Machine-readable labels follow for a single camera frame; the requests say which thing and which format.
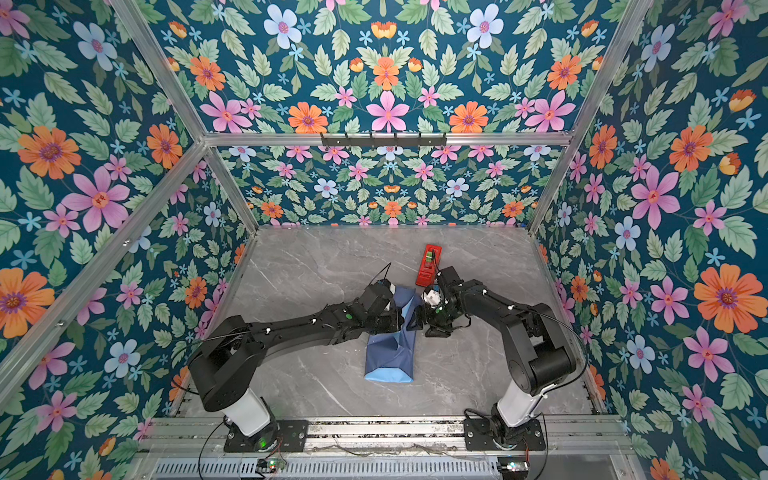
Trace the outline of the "red tape dispenser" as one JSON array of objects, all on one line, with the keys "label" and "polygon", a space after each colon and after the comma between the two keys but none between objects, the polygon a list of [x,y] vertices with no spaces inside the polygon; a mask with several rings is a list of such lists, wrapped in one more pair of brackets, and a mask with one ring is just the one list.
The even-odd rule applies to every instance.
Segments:
[{"label": "red tape dispenser", "polygon": [[415,281],[418,287],[427,288],[435,283],[439,272],[441,254],[442,248],[440,246],[426,245]]}]

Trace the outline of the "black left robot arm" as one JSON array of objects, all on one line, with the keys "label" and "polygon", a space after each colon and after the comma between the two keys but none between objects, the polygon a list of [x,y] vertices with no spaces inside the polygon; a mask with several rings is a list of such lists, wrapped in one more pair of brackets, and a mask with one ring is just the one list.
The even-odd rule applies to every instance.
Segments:
[{"label": "black left robot arm", "polygon": [[202,407],[234,423],[248,437],[271,422],[252,388],[265,362],[316,346],[335,346],[363,334],[389,334],[403,325],[405,290],[388,280],[367,285],[349,302],[327,304],[305,316],[276,322],[247,322],[229,316],[192,353],[188,368]]}]

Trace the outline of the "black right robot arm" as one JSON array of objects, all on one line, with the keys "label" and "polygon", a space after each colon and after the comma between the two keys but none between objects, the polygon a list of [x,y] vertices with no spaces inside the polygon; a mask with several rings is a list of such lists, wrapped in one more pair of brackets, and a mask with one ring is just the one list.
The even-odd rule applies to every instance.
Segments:
[{"label": "black right robot arm", "polygon": [[533,420],[545,395],[565,385],[577,369],[577,354],[545,303],[510,300],[478,280],[461,279],[452,267],[438,271],[422,299],[419,321],[428,337],[450,337],[463,318],[480,320],[500,335],[511,383],[491,417],[506,428]]}]

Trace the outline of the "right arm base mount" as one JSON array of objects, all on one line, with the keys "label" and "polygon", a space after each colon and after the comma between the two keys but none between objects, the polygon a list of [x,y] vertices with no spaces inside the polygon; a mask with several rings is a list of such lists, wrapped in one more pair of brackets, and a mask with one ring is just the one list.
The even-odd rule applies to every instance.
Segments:
[{"label": "right arm base mount", "polygon": [[510,427],[496,410],[483,413],[466,408],[463,431],[468,451],[523,452],[544,451],[547,448],[546,435],[537,418]]}]

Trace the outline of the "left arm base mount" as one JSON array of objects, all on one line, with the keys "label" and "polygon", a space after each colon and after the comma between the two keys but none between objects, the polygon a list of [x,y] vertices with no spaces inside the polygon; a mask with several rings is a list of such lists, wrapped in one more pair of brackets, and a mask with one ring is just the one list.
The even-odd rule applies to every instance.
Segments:
[{"label": "left arm base mount", "polygon": [[269,423],[259,432],[246,435],[230,419],[225,420],[228,428],[223,450],[226,453],[282,453],[303,452],[308,439],[307,420],[277,420]]}]

